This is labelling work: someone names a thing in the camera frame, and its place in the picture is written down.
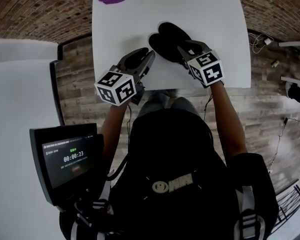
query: white table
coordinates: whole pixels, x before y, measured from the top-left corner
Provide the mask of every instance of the white table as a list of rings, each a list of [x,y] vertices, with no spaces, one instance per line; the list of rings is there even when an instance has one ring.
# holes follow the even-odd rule
[[[92,47],[96,80],[131,51],[148,47],[162,22],[171,22],[216,50],[225,86],[251,87],[248,32],[240,0],[125,0],[105,5],[93,0]],[[158,54],[142,80],[146,90],[202,87],[183,66]]]

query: human arm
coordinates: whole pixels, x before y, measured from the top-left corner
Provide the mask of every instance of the human arm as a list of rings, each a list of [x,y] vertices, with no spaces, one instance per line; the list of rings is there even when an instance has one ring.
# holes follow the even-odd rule
[[[105,164],[105,171],[109,172],[112,161],[115,157],[122,122],[124,120],[125,112],[129,101],[126,101],[121,106],[112,105],[105,116],[105,120],[101,127],[100,133],[103,135],[103,161]]]
[[[245,132],[222,82],[218,81],[210,87],[216,126],[225,161],[228,162],[236,155],[247,152]]]

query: wooden floor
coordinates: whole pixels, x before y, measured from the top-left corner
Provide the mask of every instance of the wooden floor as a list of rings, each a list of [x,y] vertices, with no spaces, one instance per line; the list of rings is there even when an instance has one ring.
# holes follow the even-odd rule
[[[272,68],[274,60],[279,60],[277,68]],[[300,80],[300,57],[293,50],[278,47],[272,43],[259,54],[251,52],[251,88],[227,88],[231,102],[237,111],[246,134],[246,146],[249,152],[264,157],[267,166],[273,170],[270,174],[276,192],[300,179],[300,122],[289,120],[280,140],[284,118],[300,120],[300,104],[286,96],[285,83],[281,76]],[[95,94],[95,72],[93,64],[92,38],[87,37],[63,47],[63,61],[56,65],[56,76],[60,103],[67,125],[103,123],[109,106],[102,103]],[[210,90],[181,89],[178,96],[189,99],[201,117]],[[149,93],[143,97],[139,106],[132,108],[132,121],[146,102]],[[126,112],[118,149],[112,167],[116,169],[128,151]],[[217,132],[213,102],[207,107],[205,122],[214,135],[214,148],[224,159]]]

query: display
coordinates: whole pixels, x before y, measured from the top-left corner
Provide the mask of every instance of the display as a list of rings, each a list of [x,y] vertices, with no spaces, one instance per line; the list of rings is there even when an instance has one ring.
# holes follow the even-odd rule
[[[95,138],[87,135],[42,144],[46,169],[53,189],[96,166]]]

